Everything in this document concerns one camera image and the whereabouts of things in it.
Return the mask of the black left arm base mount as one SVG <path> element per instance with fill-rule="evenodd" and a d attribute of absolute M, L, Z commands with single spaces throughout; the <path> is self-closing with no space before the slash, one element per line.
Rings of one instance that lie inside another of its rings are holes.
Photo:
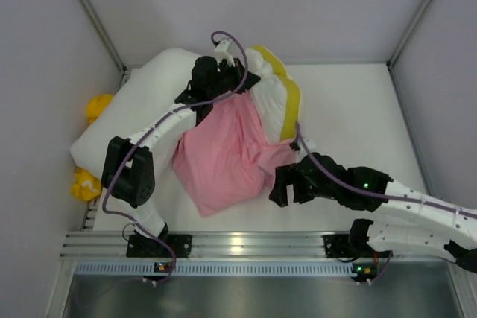
<path fill-rule="evenodd" d="M 165 243 L 177 258 L 188 258 L 192 251 L 192 236 L 183 234 L 167 234 Z M 162 244 L 139 233 L 133 233 L 127 239 L 126 256 L 128 258 L 171 258 L 172 255 Z"/>

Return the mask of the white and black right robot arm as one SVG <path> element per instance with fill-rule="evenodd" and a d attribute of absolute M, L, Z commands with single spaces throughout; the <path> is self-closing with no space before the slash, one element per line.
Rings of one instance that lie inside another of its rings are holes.
<path fill-rule="evenodd" d="M 320 197 L 369 213 L 370 218 L 356 217 L 349 230 L 348 242 L 356 253 L 415 252 L 476 271 L 474 209 L 421 193 L 369 167 L 345 168 L 319 153 L 276 168 L 270 201 L 287 206 L 288 186 L 296 203 Z"/>

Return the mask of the pink pillowcase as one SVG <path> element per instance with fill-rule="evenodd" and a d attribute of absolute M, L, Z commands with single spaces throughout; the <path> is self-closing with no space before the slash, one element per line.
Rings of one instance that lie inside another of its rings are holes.
<path fill-rule="evenodd" d="M 215 104 L 183 134 L 172 168 L 206 217 L 256 198 L 274 185 L 276 168 L 296 158 L 289 141 L 268 143 L 253 100 L 244 93 Z"/>

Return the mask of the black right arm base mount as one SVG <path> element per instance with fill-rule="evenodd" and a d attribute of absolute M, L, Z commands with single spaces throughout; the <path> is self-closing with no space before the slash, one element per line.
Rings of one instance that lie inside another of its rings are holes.
<path fill-rule="evenodd" d="M 324 235 L 323 245 L 327 258 L 334 258 L 342 263 L 351 263 L 362 257 L 349 243 L 348 233 Z"/>

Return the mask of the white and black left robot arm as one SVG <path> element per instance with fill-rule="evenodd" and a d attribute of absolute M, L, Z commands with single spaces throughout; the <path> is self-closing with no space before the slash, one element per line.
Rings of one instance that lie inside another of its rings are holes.
<path fill-rule="evenodd" d="M 104 203 L 103 211 L 127 218 L 147 239 L 162 240 L 166 223 L 151 196 L 182 134 L 204 120 L 216 103 L 246 92 L 259 80 L 250 72 L 247 59 L 197 58 L 191 80 L 160 119 L 127 138 L 110 140 L 101 184 L 107 191 L 104 198 L 118 200 L 124 209 L 111 210 Z"/>

